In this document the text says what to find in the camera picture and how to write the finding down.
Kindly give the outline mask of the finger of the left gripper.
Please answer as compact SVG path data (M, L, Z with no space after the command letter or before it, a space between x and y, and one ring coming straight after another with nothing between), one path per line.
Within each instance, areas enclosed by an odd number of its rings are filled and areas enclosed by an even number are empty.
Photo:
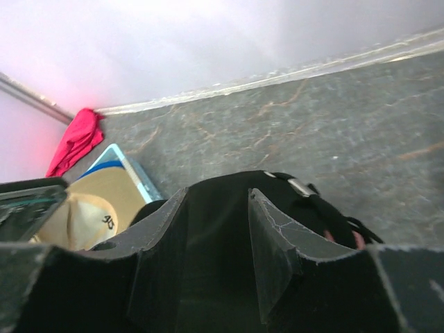
M2 183L1 241L29 241L63 204L67 188L60 177Z

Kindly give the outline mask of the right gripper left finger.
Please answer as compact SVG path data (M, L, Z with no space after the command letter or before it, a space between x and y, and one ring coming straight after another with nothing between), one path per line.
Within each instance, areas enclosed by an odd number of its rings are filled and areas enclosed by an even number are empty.
M187 190L91 250L1 245L2 332L175 332Z

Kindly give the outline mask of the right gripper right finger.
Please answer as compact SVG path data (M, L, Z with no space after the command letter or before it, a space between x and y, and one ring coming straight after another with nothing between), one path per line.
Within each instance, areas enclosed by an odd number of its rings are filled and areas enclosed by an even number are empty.
M312 232L259 190L248 213L261 322L269 332L442 332L443 249L353 250Z

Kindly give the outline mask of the tan sport cap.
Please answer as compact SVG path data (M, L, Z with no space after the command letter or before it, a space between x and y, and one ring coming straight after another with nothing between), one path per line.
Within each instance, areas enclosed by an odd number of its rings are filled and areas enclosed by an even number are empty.
M125 169L99 169L67 188L63 204L30 242L89 250L128 229L145 204Z

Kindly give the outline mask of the black NY cap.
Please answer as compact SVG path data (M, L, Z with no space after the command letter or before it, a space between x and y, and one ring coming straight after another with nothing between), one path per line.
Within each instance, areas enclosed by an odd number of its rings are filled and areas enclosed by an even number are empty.
M324 237L355 231L367 244L380 238L361 221L287 173L244 171L189 188L179 332L265 332L259 316L250 242L248 194L260 190L281 212Z

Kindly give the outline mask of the blue perforated plastic basket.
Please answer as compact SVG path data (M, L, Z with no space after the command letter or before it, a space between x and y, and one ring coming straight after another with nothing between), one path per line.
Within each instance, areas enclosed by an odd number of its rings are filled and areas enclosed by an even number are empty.
M141 164L131 157L127 157L117 144L109 145L102 152L102 154L99 155L89 169L95 164L110 160L119 160L123 164L123 168L121 169L124 169L130 176L146 203L152 203L154 201L163 199L162 194L153 184L152 180L142 168Z

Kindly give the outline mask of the magenta cloth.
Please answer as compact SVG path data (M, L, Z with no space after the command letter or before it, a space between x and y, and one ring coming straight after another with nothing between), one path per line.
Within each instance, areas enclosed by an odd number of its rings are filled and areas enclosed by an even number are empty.
M61 177L104 140L101 130L103 119L102 114L89 108L77 113L58 144L45 174L47 178Z

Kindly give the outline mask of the blue hat in basket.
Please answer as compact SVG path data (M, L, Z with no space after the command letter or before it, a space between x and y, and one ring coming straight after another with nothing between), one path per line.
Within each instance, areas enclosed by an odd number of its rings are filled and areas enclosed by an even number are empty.
M79 177L79 179L88 176L91 173L97 172L101 169L107 169L112 167L123 168L123 164L119 160L110 160L102 163L95 164L93 167L84 172L83 175Z

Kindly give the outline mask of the left corner aluminium post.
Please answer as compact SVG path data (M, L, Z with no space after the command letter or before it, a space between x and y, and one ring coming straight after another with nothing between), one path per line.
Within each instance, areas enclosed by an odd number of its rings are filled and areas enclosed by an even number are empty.
M1 72L1 91L63 124L69 125L74 118L73 115L63 110L57 103L25 87L3 72Z

